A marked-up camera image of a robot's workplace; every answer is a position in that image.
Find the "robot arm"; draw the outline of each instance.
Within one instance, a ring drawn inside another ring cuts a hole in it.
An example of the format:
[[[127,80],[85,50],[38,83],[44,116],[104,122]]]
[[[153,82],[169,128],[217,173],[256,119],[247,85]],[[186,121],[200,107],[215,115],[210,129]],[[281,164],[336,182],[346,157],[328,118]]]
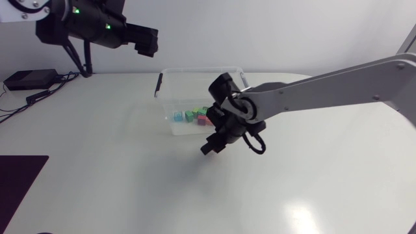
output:
[[[266,146],[259,133],[266,128],[264,120],[282,112],[336,107],[384,101],[416,125],[416,108],[402,93],[416,78],[416,55],[401,54],[331,72],[295,83],[265,83],[239,90],[228,74],[221,75],[209,91],[215,99],[207,117],[216,133],[207,138],[204,154],[220,152],[243,137],[256,153]],[[246,132],[259,141],[255,149]]]
[[[36,21],[41,42],[62,46],[81,75],[90,77],[90,43],[112,49],[134,43],[148,57],[158,50],[158,30],[127,23],[123,7],[124,0],[0,0],[0,23]],[[84,65],[69,36],[84,40]]]

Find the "red block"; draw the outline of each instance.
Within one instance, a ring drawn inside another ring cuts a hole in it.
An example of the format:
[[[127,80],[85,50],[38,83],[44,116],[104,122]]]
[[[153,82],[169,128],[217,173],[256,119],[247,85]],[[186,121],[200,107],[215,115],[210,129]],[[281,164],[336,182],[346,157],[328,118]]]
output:
[[[202,115],[199,115],[198,116],[198,125],[205,126],[206,121],[207,121],[207,117],[206,116],[202,116]]]

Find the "dark mat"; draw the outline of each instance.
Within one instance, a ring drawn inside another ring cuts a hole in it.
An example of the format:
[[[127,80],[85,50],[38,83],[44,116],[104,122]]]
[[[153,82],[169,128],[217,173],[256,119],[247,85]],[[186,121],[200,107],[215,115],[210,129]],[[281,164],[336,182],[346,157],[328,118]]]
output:
[[[0,156],[0,233],[29,191],[48,156]]]

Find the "green block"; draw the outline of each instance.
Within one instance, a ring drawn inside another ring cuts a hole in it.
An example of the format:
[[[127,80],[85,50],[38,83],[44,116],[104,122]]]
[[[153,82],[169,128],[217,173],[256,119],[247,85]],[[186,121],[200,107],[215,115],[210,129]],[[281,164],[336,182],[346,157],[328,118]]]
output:
[[[197,107],[195,107],[193,110],[192,110],[192,113],[194,114],[194,118],[197,118],[198,117],[198,111],[199,111],[200,109],[199,108],[197,108]]]
[[[193,122],[194,114],[190,112],[189,110],[185,111],[185,119],[187,120],[188,123]]]
[[[198,115],[204,115],[204,116],[206,116],[206,115],[207,115],[207,110],[200,109],[200,110],[198,111]]]

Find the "power adapter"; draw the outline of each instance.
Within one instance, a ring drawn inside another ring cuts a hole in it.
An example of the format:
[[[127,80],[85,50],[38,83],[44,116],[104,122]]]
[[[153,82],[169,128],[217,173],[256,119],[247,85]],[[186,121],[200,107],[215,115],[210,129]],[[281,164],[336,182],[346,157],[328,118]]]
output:
[[[4,81],[9,90],[48,89],[58,75],[55,69],[18,71]]]

